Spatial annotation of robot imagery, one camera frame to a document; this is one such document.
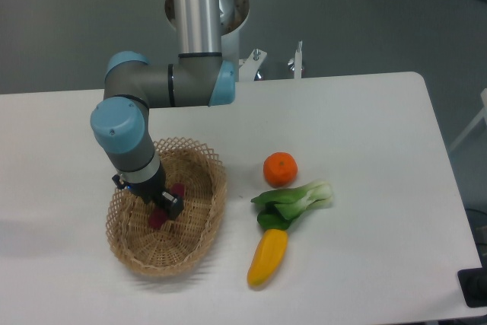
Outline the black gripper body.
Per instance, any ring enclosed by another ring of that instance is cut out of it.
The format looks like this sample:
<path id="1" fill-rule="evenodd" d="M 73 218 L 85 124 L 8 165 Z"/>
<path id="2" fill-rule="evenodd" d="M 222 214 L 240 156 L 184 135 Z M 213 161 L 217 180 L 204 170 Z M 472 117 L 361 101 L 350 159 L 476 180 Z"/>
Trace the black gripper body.
<path id="1" fill-rule="evenodd" d="M 148 174 L 148 180 L 136 183 L 122 177 L 121 174 L 115 174 L 112 181 L 119 190 L 128 189 L 135 196 L 142 198 L 146 204 L 149 202 L 159 203 L 161 194 L 171 189 L 166 185 L 166 173 L 160 161 L 157 170 Z"/>

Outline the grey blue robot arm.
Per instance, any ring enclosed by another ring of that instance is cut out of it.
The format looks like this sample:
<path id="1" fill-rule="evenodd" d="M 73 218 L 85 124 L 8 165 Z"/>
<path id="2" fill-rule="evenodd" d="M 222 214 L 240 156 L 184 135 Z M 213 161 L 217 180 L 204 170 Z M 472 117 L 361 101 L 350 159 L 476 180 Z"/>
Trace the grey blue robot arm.
<path id="1" fill-rule="evenodd" d="M 183 211 L 183 193 L 167 188 L 166 174 L 148 131 L 152 108 L 214 106 L 235 98 L 237 71 L 225 60 L 221 36 L 234 19 L 234 0 L 173 0 L 178 60 L 164 68 L 139 53 L 114 55 L 103 100 L 90 124 L 116 169 L 116 186 L 155 204 L 158 222 Z"/>

